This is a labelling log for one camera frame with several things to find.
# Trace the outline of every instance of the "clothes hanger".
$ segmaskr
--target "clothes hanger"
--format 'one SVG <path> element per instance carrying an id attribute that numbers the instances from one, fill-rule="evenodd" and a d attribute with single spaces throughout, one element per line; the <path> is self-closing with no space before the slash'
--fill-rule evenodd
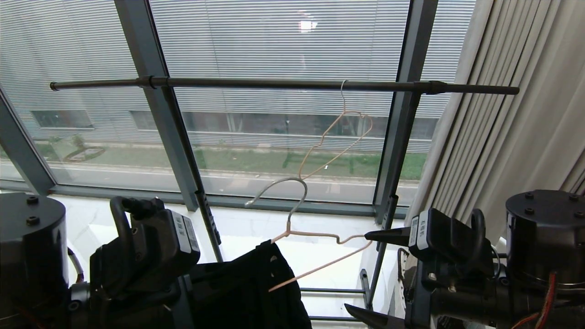
<path id="1" fill-rule="evenodd" d="M 279 180 L 275 180 L 272 183 L 270 183 L 269 185 L 267 185 L 265 188 L 263 188 L 260 192 L 258 192 L 256 194 L 256 196 L 254 197 L 254 199 L 246 202 L 245 206 L 246 207 L 250 207 L 251 205 L 253 205 L 270 187 L 273 187 L 276 184 L 282 183 L 284 181 L 298 181 L 299 183 L 302 184 L 303 188 L 304 188 L 304 192 L 303 195 L 301 197 L 301 199 L 299 200 L 299 202 L 297 203 L 297 205 L 295 205 L 291 211 L 288 213 L 288 218 L 287 218 L 287 225 L 286 225 L 286 230 L 278 235 L 277 237 L 275 237 L 274 239 L 271 240 L 271 243 L 275 243 L 276 241 L 288 237 L 289 235 L 300 235 L 300 236 L 305 236 L 305 237 L 331 237 L 331 238 L 335 238 L 336 239 L 336 243 L 338 245 L 342 245 L 344 243 L 346 243 L 347 241 L 350 241 L 351 239 L 355 239 L 355 238 L 364 238 L 363 234 L 359 234 L 359 235 L 352 235 L 351 237 L 346 238 L 345 240 L 341 241 L 341 238 L 336 235 L 336 234 L 331 234 L 331 233 L 316 233 L 316 232 L 303 232 L 303 231 L 293 231 L 291 230 L 291 217 L 293 216 L 293 213 L 295 213 L 297 211 L 297 209 L 301 206 L 301 204 L 305 201 L 305 198 L 307 197 L 307 191 L 308 191 L 308 187 L 307 184 L 305 183 L 304 179 L 312 176 L 313 174 L 319 172 L 321 169 L 323 169 L 326 165 L 332 163 L 333 161 L 335 161 L 337 158 L 339 158 L 340 156 L 342 156 L 345 152 L 347 152 L 347 150 L 349 150 L 352 146 L 354 146 L 355 144 L 357 144 L 364 136 L 366 136 L 370 130 L 372 129 L 373 126 L 373 121 L 371 119 L 371 117 L 369 117 L 368 115 L 362 114 L 359 111 L 347 111 L 346 110 L 346 102 L 345 102 L 345 97 L 343 96 L 343 85 L 347 80 L 344 80 L 341 83 L 341 97 L 343 99 L 343 111 L 342 113 L 337 117 L 337 119 L 335 119 L 333 121 L 333 123 L 331 123 L 331 125 L 329 126 L 329 128 L 327 128 L 327 130 L 325 130 L 325 132 L 323 133 L 323 135 L 321 135 L 321 141 L 317 144 L 314 145 L 312 148 L 310 148 L 310 150 L 307 152 L 307 155 L 305 155 L 305 158 L 303 159 L 301 166 L 299 168 L 299 172 L 298 172 L 298 177 L 286 177 L 283 179 L 279 179 Z M 313 171 L 312 173 L 310 173 L 309 175 L 302 177 L 301 176 L 301 172 L 302 172 L 302 168 L 305 164 L 305 162 L 307 161 L 308 156 L 311 154 L 311 152 L 315 149 L 318 148 L 319 146 L 321 146 L 323 144 L 323 141 L 325 139 L 325 136 L 327 135 L 327 133 L 339 122 L 339 120 L 347 113 L 358 113 L 360 115 L 361 118 L 365 118 L 368 117 L 368 119 L 370 120 L 370 128 L 362 135 L 360 136 L 360 138 L 358 138 L 355 142 L 353 142 L 348 148 L 346 148 L 345 150 L 341 151 L 340 154 L 338 154 L 337 156 L 335 156 L 333 159 L 331 159 L 329 162 L 325 163 L 324 165 L 322 165 L 321 167 L 319 167 L 318 169 L 316 169 L 315 171 Z M 317 272 L 318 270 L 324 269 L 330 265 L 333 265 L 337 262 L 340 262 L 350 256 L 355 255 L 358 252 L 361 252 L 363 250 L 365 250 L 367 247 L 369 247 L 371 245 L 372 241 L 369 241 L 365 246 L 343 256 L 340 258 L 335 259 L 334 261 L 331 261 L 327 264 L 324 264 L 322 266 L 319 266 L 318 268 L 315 268 L 313 270 L 310 270 L 308 272 L 305 272 L 301 275 L 298 275 L 292 279 L 286 280 L 285 282 L 279 283 L 277 285 L 275 285 L 274 287 L 270 288 L 268 291 L 272 292 L 280 287 L 286 286 L 287 284 L 297 281 L 298 279 L 305 277 L 307 275 L 310 275 L 312 273 Z"/>

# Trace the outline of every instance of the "green lawn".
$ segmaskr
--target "green lawn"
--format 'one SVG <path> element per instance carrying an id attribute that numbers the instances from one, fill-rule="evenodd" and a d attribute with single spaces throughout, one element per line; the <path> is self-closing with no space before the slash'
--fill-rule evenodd
<path id="1" fill-rule="evenodd" d="M 75 147 L 61 144 L 53 147 L 37 144 L 39 152 L 49 161 L 60 161 Z M 102 165 L 124 165 L 144 167 L 170 167 L 163 149 L 149 148 L 105 148 L 100 156 L 84 163 Z M 229 148 L 194 149 L 200 169 L 227 170 L 239 172 L 276 173 L 296 175 L 305 156 L 300 152 L 238 150 Z M 312 153 L 307 159 L 303 175 L 309 174 L 331 160 L 335 154 Z M 401 179 L 419 180 L 426 154 L 407 153 L 402 167 Z M 331 163 L 320 176 L 364 177 L 375 179 L 378 175 L 380 155 L 348 154 Z"/>

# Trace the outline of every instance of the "screw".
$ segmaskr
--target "screw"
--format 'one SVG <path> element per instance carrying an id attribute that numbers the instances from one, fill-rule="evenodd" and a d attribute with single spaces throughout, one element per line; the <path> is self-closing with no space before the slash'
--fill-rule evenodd
<path id="1" fill-rule="evenodd" d="M 39 198 L 35 197 L 35 196 L 31 196 L 26 198 L 26 204 L 37 204 L 39 203 Z"/>
<path id="2" fill-rule="evenodd" d="M 69 305 L 67 305 L 67 309 L 69 310 L 69 312 L 73 312 L 79 308 L 79 305 L 80 305 L 79 301 L 74 300 L 71 303 L 69 303 Z"/>
<path id="3" fill-rule="evenodd" d="M 34 226 L 37 225 L 38 223 L 40 223 L 40 218 L 37 216 L 30 216 L 29 218 L 26 219 L 26 225 L 28 226 Z"/>

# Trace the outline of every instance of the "marble floor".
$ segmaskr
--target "marble floor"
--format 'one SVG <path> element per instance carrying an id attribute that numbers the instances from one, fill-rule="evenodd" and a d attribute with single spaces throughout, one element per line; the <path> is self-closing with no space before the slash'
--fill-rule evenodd
<path id="1" fill-rule="evenodd" d="M 96 248 L 117 237 L 108 200 L 51 196 L 67 208 L 67 240 L 69 247 L 80 256 L 82 267 L 87 271 L 89 257 Z M 193 221 L 195 234 L 201 247 L 200 263 L 214 262 L 209 238 L 201 214 L 189 212 L 183 205 L 167 204 Z M 232 208 L 213 208 L 217 229 L 221 235 L 221 251 L 226 261 L 235 259 L 253 249 L 263 241 L 274 238 L 285 230 L 287 213 Z M 345 217 L 317 214 L 295 214 L 292 229 L 299 231 L 327 232 L 341 238 L 364 234 L 379 229 L 372 218 Z M 394 227 L 402 225 L 395 221 Z M 290 236 L 278 242 L 295 274 L 299 275 L 364 246 L 364 239 L 353 239 L 344 245 L 337 245 L 333 238 Z M 301 287 L 361 289 L 359 272 L 362 268 L 370 276 L 376 261 L 376 244 L 339 263 L 331 265 L 299 280 Z M 387 313 L 391 307 L 394 282 L 396 281 L 396 252 L 388 247 L 380 280 L 374 295 L 374 310 Z M 310 316 L 347 317 L 343 304 L 363 307 L 359 294 L 303 293 L 303 303 Z M 365 328 L 363 324 L 349 322 L 314 321 L 314 328 Z"/>

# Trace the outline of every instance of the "curtain fold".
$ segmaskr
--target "curtain fold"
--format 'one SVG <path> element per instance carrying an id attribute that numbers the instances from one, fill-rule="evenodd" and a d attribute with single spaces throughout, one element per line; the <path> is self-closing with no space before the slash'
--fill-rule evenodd
<path id="1" fill-rule="evenodd" d="M 465 44 L 481 41 L 473 63 L 462 53 L 460 66 L 468 67 L 458 78 L 517 85 L 520 93 L 451 96 L 408 218 L 435 207 L 465 222 L 478 207 L 487 237 L 497 242 L 509 196 L 533 189 L 583 193 L 584 16 L 578 0 L 491 3 L 483 31 L 466 36 Z"/>

